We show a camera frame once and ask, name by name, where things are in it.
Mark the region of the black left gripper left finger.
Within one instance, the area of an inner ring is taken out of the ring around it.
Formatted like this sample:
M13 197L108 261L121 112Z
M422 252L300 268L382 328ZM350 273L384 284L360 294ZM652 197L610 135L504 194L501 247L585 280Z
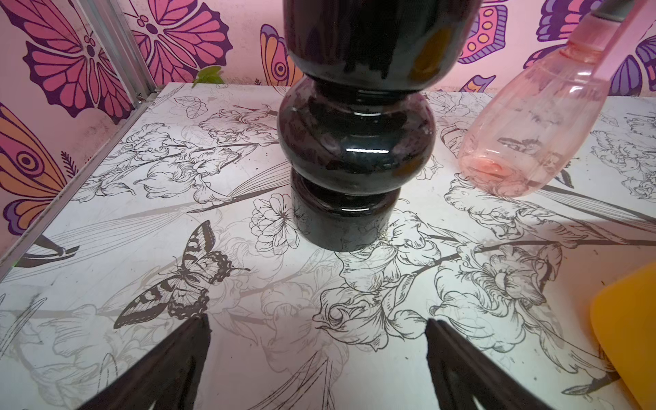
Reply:
M83 409L192 409L211 342L201 314L162 340Z

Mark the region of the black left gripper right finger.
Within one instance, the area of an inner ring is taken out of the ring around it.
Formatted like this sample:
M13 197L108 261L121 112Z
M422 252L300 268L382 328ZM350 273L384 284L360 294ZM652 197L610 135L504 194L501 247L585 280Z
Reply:
M549 408L445 321L429 319L425 336L439 408Z

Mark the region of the yellow plastic storage tray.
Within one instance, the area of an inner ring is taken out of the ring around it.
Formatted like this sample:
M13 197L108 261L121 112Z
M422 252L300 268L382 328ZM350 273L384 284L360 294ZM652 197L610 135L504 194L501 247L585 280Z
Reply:
M655 408L655 265L604 288L590 321L602 350L642 409Z

